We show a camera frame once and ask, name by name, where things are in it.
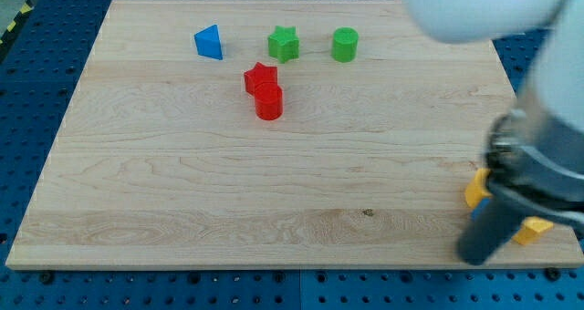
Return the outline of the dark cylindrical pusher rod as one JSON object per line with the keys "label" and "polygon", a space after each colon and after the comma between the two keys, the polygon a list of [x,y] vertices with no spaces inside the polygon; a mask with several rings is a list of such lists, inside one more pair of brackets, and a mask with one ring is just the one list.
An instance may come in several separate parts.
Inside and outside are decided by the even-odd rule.
{"label": "dark cylindrical pusher rod", "polygon": [[467,264],[482,265],[520,229],[525,214],[507,197],[495,195],[457,241],[457,255]]}

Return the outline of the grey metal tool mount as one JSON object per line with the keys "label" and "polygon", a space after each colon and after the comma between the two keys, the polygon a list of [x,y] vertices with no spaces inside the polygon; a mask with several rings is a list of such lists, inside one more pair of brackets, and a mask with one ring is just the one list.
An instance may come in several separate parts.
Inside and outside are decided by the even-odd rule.
{"label": "grey metal tool mount", "polygon": [[503,220],[509,237],[527,217],[583,229],[583,97],[546,92],[530,78],[492,127],[485,159],[495,204],[484,223]]}

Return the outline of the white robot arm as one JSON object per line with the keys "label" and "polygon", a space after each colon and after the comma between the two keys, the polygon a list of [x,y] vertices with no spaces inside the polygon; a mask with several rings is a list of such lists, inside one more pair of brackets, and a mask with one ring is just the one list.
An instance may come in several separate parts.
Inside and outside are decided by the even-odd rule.
{"label": "white robot arm", "polygon": [[485,146],[491,201],[457,243],[483,264],[532,216],[583,226],[583,0],[404,0],[429,37],[464,43],[545,27],[515,105]]}

